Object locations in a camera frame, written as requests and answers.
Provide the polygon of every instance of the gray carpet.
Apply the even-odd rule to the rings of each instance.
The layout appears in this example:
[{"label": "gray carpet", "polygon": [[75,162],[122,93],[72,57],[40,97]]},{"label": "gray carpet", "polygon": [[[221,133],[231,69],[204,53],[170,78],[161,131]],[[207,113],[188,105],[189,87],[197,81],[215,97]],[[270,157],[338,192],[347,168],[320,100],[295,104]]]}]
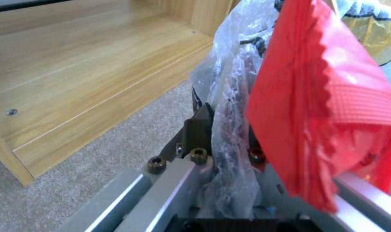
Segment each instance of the gray carpet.
[{"label": "gray carpet", "polygon": [[0,163],[0,231],[53,231],[123,169],[141,169],[192,116],[184,82],[27,188]]}]

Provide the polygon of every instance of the wood grain surface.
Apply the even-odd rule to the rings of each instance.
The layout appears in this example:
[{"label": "wood grain surface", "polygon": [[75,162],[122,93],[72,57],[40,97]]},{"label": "wood grain surface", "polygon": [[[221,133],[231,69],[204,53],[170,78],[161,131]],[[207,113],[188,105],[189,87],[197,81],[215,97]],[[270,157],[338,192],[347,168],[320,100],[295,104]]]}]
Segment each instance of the wood grain surface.
[{"label": "wood grain surface", "polygon": [[211,44],[140,0],[1,12],[0,137],[37,177],[188,78]]},{"label": "wood grain surface", "polygon": [[201,32],[214,36],[217,28],[239,0],[148,0]]},{"label": "wood grain surface", "polygon": [[11,151],[5,141],[0,137],[0,161],[18,178],[23,185],[28,185],[34,180],[21,161]]}]

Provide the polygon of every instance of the red plastic film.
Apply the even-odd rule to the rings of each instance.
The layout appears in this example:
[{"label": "red plastic film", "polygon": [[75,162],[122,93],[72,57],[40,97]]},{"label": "red plastic film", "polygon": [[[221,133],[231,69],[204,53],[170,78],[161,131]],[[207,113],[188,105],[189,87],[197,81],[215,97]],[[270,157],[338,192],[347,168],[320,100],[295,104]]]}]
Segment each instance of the red plastic film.
[{"label": "red plastic film", "polygon": [[336,211],[334,176],[387,175],[391,85],[322,0],[284,3],[246,116],[289,193],[320,210]]}]

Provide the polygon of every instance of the metal screw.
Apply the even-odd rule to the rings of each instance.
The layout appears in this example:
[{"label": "metal screw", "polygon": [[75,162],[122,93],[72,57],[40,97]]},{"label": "metal screw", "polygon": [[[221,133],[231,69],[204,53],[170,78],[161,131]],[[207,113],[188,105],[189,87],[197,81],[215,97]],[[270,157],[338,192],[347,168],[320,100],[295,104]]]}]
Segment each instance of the metal screw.
[{"label": "metal screw", "polygon": [[176,157],[181,157],[182,156],[182,143],[178,142],[175,145],[175,156]]},{"label": "metal screw", "polygon": [[259,147],[253,147],[249,150],[249,158],[252,163],[264,163],[266,161],[263,150]]},{"label": "metal screw", "polygon": [[167,163],[162,157],[152,157],[148,160],[148,172],[158,175],[164,171]]},{"label": "metal screw", "polygon": [[201,147],[197,147],[190,152],[191,161],[197,165],[204,165],[207,163],[207,150]]},{"label": "metal screw", "polygon": [[17,109],[10,109],[6,112],[6,115],[8,116],[14,116],[17,114]]}]

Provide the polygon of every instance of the brass-colored bolt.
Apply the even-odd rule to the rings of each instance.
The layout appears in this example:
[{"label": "brass-colored bolt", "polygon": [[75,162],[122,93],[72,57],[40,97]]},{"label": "brass-colored bolt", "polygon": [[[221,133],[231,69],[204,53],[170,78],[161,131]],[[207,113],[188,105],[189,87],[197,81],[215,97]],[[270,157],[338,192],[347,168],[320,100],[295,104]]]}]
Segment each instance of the brass-colored bolt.
[{"label": "brass-colored bolt", "polygon": [[148,172],[158,175],[164,171],[167,163],[162,157],[152,157],[148,160]]},{"label": "brass-colored bolt", "polygon": [[207,150],[201,147],[197,147],[191,150],[190,152],[191,161],[197,165],[204,165],[207,163]]}]

